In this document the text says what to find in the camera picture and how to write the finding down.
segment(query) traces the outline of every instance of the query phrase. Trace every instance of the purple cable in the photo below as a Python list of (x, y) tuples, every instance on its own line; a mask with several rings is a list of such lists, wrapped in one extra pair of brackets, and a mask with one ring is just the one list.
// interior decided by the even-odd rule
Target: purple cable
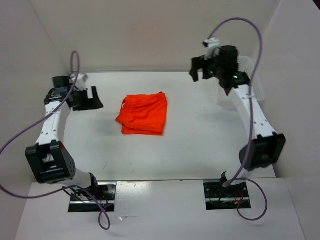
[[(262, 35), (261, 35), (261, 32), (260, 30), (258, 29), (258, 27), (250, 20), (248, 19), (245, 19), (245, 18), (242, 18), (242, 17), (233, 17), (233, 18), (229, 18), (225, 21), (223, 21), (222, 23), (220, 23), (213, 31), (212, 33), (209, 35), (208, 37), (208, 40), (210, 38), (213, 37), (213, 35), (216, 33), (216, 31), (222, 26), (224, 25), (225, 23), (228, 23), (228, 22), (231, 22), (231, 21), (243, 21), (243, 22), (246, 22), (248, 24), (250, 24), (254, 30), (256, 31), (257, 35), (258, 35), (258, 38), (259, 38), (259, 53), (258, 53), (258, 58), (256, 60), (256, 63), (255, 63), (255, 66), (253, 68), (253, 72), (252, 72), (252, 76), (251, 76), (251, 81), (249, 82), (249, 96), (252, 95), (252, 82), (254, 80), (254, 77), (255, 77), (255, 74), (258, 70), (258, 66), (259, 66), (259, 63), (260, 63), (260, 60), (261, 60), (261, 56), (262, 56), (262, 50), (263, 50), (263, 40), (262, 40)], [(263, 191), (263, 189), (253, 180), (251, 179), (247, 179), (247, 178), (237, 178), (239, 176), (239, 174), (241, 173), (241, 171), (244, 169), (247, 161), (248, 161), (248, 158), (249, 158), (249, 154), (250, 154), (250, 150), (251, 150), (251, 142), (252, 142), (252, 134), (253, 134), (253, 131), (254, 131), (254, 108), (253, 108), (253, 103), (252, 103), (252, 98), (250, 97), (249, 98), (249, 104), (250, 104), (250, 131), (249, 131), (249, 140), (248, 140), (248, 144), (247, 144), (247, 148), (246, 148), (246, 151), (245, 151), (245, 155), (244, 155), (244, 160), (241, 164), (241, 167), (239, 168), (239, 170), (236, 172), (236, 174), (234, 175), (234, 177), (228, 181), (226, 181), (222, 186), (224, 188), (230, 186), (230, 184), (232, 184), (235, 180), (244, 180), (244, 181), (249, 181), (249, 182), (252, 182), (253, 184), (255, 184), (259, 189), (260, 191), (262, 192), (263, 194), (263, 197), (264, 197), (264, 200), (265, 200), (265, 209), (263, 211), (263, 213), (259, 216), (259, 217), (256, 217), (256, 218), (247, 218), (245, 216), (243, 216), (240, 211), (239, 211), (239, 206), (241, 205), (238, 204), (237, 206), (237, 212), (239, 213), (239, 215), (244, 218), (245, 220), (248, 220), (248, 221), (256, 221), (256, 220), (259, 220), (261, 219), (267, 212), (267, 209), (268, 209), (268, 200), (267, 200), (267, 196), (265, 194), (265, 192)]]
[[(110, 222), (110, 218), (109, 218), (107, 212), (105, 211), (105, 209), (101, 206), (101, 204), (97, 201), (97, 199), (96, 199), (90, 192), (88, 192), (86, 189), (84, 189), (84, 188), (82, 188), (82, 187), (80, 187), (80, 186), (78, 186), (78, 188), (81, 189), (82, 191), (84, 191), (86, 194), (88, 194), (89, 197), (90, 197), (93, 201), (95, 201), (95, 203), (96, 203), (96, 204), (98, 205), (98, 207), (101, 209), (101, 212), (100, 212), (99, 217), (98, 217), (98, 223), (99, 223), (100, 228), (102, 228), (103, 230), (109, 230), (109, 229), (110, 229), (110, 226), (111, 226), (111, 222)], [(101, 224), (101, 215), (102, 215), (102, 213), (105, 215), (105, 217), (106, 217), (106, 219), (107, 219), (107, 221), (108, 221), (108, 227), (104, 227), (104, 226)]]
[[(18, 137), (20, 137), (22, 134), (24, 134), (25, 132), (29, 131), (30, 129), (34, 128), (35, 126), (37, 126), (38, 124), (44, 122), (45, 120), (47, 120), (48, 118), (50, 118), (56, 111), (58, 111), (61, 106), (68, 100), (68, 98), (70, 97), (72, 91), (74, 90), (74, 87), (77, 83), (77, 80), (78, 80), (78, 75), (79, 75), (79, 71), (80, 71), (80, 57), (79, 57), (79, 54), (77, 51), (73, 51), (72, 54), (71, 54), (71, 58), (70, 58), (70, 68), (71, 68), (71, 72), (73, 72), (73, 64), (74, 64), (74, 55), (76, 55), (76, 58), (77, 58), (77, 71), (76, 71), (76, 76), (75, 76), (75, 80), (74, 80), (74, 83), (72, 84), (71, 88), (70, 88), (70, 91), (68, 92), (68, 94), (65, 96), (65, 98), (63, 99), (63, 101), (50, 113), (48, 114), (47, 116), (45, 116), (44, 118), (40, 119), (39, 121), (36, 121), (34, 124), (28, 126), (27, 128), (25, 128), (24, 130), (22, 130), (21, 132), (19, 132), (17, 135), (13, 136), (9, 141), (7, 141), (3, 147), (0, 149), (0, 155), (3, 153), (3, 151), (14, 141), (16, 140)], [(74, 188), (75, 186), (69, 186), (69, 187), (66, 187), (66, 189), (70, 189), (70, 188)], [(12, 197), (15, 197), (15, 198), (19, 198), (19, 199), (39, 199), (39, 198), (43, 198), (43, 197), (46, 197), (46, 196), (49, 196), (49, 195), (52, 195), (52, 194), (55, 194), (55, 193), (58, 193), (60, 191), (63, 191), (63, 189), (58, 189), (58, 190), (55, 190), (55, 191), (52, 191), (52, 192), (48, 192), (46, 194), (43, 194), (43, 195), (38, 195), (38, 196), (21, 196), (21, 195), (18, 195), (18, 194), (15, 194), (13, 192), (10, 192), (9, 190), (7, 190), (4, 186), (2, 186), (0, 184), (0, 189), (2, 191), (4, 191), (6, 194), (9, 194), (10, 196)]]

